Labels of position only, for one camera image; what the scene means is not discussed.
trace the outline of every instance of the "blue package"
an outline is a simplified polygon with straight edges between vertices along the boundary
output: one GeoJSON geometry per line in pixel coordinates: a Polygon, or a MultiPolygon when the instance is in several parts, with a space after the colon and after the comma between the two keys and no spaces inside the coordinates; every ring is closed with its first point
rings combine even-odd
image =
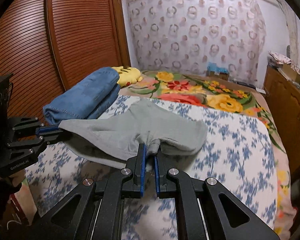
{"type": "Polygon", "coordinates": [[[208,71],[213,71],[215,73],[229,74],[229,71],[226,68],[218,67],[216,63],[212,63],[212,62],[208,63],[208,71]]]}

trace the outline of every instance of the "cardboard box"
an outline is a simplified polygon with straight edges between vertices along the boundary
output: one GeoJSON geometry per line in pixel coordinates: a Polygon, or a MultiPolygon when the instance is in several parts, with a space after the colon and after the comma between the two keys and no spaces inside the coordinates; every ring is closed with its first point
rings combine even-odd
{"type": "Polygon", "coordinates": [[[300,84],[300,75],[298,74],[297,71],[293,70],[291,68],[291,65],[289,64],[283,64],[282,67],[283,72],[292,79],[292,81],[297,82],[298,84],[300,84]]]}
{"type": "Polygon", "coordinates": [[[208,77],[214,77],[214,78],[220,78],[222,80],[226,80],[228,81],[228,78],[229,78],[229,73],[226,74],[226,73],[221,73],[221,72],[214,72],[214,71],[207,71],[208,73],[208,77]]]}

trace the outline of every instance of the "yellow flower pattern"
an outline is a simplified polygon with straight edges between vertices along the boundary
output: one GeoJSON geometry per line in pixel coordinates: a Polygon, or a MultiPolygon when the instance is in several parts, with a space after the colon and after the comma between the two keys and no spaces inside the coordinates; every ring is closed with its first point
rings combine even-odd
{"type": "Polygon", "coordinates": [[[275,228],[274,231],[277,233],[277,235],[280,235],[282,232],[282,228],[281,227],[275,228]]]}
{"type": "Polygon", "coordinates": [[[277,177],[281,183],[285,183],[287,180],[287,172],[286,171],[277,171],[277,177]]]}
{"type": "Polygon", "coordinates": [[[247,110],[245,110],[244,111],[247,115],[250,115],[250,116],[254,116],[254,111],[253,110],[251,110],[251,109],[247,109],[247,110]]]}
{"type": "Polygon", "coordinates": [[[260,110],[262,110],[262,111],[266,111],[266,109],[263,108],[262,106],[258,106],[258,108],[259,108],[260,110]]]}
{"type": "Polygon", "coordinates": [[[220,94],[216,96],[207,95],[208,106],[219,109],[222,111],[227,111],[231,113],[242,112],[242,105],[237,102],[234,98],[231,98],[229,95],[220,94]]]}
{"type": "Polygon", "coordinates": [[[284,194],[284,195],[288,195],[289,194],[289,188],[288,188],[288,186],[284,186],[283,188],[282,188],[282,193],[284,194]]]}
{"type": "Polygon", "coordinates": [[[167,93],[172,93],[173,90],[171,91],[171,89],[169,89],[167,87],[167,83],[166,82],[161,82],[160,83],[160,88],[161,88],[161,93],[162,94],[167,94],[167,93]]]}
{"type": "Polygon", "coordinates": [[[278,193],[278,202],[277,202],[277,208],[281,206],[282,196],[278,193]]]}
{"type": "Polygon", "coordinates": [[[156,77],[158,80],[163,81],[163,82],[171,82],[173,81],[173,74],[172,73],[168,73],[168,72],[158,72],[156,74],[156,77]]]}
{"type": "Polygon", "coordinates": [[[205,94],[206,92],[202,89],[202,86],[191,86],[186,92],[187,94],[205,94]]]}

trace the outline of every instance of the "wooden wardrobe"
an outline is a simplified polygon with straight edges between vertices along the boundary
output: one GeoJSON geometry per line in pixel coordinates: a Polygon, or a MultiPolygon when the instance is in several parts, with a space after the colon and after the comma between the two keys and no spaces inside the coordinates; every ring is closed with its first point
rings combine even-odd
{"type": "Polygon", "coordinates": [[[266,101],[294,176],[300,167],[300,90],[270,66],[267,68],[264,86],[269,92],[266,101]]]}
{"type": "Polygon", "coordinates": [[[14,73],[8,115],[43,120],[42,107],[88,74],[127,65],[119,16],[113,0],[14,0],[0,18],[0,75],[14,73]]]}

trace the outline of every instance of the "lace curtain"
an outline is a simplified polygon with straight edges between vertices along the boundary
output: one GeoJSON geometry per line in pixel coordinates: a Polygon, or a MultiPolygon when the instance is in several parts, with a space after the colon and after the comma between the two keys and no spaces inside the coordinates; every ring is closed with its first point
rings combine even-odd
{"type": "Polygon", "coordinates": [[[255,0],[128,0],[140,70],[204,75],[208,62],[255,84],[266,26],[255,0]]]}

